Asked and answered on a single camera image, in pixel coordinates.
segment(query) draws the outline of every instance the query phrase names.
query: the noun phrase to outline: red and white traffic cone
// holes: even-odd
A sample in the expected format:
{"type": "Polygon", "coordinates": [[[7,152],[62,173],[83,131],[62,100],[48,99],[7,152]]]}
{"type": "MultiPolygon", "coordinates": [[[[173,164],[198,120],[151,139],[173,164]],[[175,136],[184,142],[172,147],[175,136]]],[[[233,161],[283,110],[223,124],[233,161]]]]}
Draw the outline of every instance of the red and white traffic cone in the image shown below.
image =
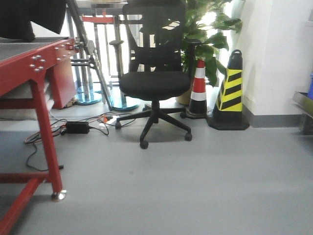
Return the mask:
{"type": "Polygon", "coordinates": [[[204,61],[198,59],[189,107],[186,109],[188,118],[206,117],[205,66],[204,61]]]}

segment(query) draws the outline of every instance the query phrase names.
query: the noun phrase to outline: chair backrest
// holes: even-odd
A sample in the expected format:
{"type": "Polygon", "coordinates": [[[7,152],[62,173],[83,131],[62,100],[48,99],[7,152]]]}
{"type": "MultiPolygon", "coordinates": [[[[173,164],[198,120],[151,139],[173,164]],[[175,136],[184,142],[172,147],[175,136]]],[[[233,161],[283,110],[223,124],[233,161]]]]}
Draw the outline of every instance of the chair backrest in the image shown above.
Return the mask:
{"type": "Polygon", "coordinates": [[[129,0],[123,14],[130,50],[129,71],[181,71],[185,0],[129,0]]]}

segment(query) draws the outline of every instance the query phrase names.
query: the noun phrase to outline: red table frame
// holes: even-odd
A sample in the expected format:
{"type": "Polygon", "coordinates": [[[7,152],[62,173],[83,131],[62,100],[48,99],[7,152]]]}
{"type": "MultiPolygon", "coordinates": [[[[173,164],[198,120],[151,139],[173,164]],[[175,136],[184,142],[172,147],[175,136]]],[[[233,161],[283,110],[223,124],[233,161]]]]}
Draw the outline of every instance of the red table frame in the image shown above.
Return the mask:
{"type": "Polygon", "coordinates": [[[35,109],[48,165],[47,172],[0,173],[0,183],[26,184],[10,209],[0,221],[0,235],[7,235],[37,187],[51,183],[52,199],[65,197],[54,140],[50,128],[49,112],[45,101],[45,78],[49,77],[54,108],[63,108],[75,95],[70,56],[77,53],[74,40],[65,39],[32,51],[0,61],[0,96],[29,82],[31,99],[0,99],[0,109],[35,109]]]}

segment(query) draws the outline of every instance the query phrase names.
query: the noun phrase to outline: power adapter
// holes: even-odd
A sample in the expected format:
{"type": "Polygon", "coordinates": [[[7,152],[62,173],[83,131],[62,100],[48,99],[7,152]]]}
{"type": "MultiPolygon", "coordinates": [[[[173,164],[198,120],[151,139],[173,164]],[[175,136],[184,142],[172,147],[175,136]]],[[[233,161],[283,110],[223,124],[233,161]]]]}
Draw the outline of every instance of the power adapter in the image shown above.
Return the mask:
{"type": "Polygon", "coordinates": [[[90,127],[87,121],[68,121],[66,129],[69,134],[88,134],[90,127]]]}

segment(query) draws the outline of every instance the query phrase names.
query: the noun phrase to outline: black seat cushion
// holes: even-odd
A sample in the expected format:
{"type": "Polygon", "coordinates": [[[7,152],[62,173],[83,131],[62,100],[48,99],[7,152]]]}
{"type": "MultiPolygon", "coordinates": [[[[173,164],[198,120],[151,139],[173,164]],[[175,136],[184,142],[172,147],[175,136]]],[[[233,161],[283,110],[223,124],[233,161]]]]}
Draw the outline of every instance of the black seat cushion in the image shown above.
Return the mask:
{"type": "Polygon", "coordinates": [[[166,100],[190,88],[190,78],[181,71],[129,72],[120,78],[125,94],[142,100],[166,100]]]}

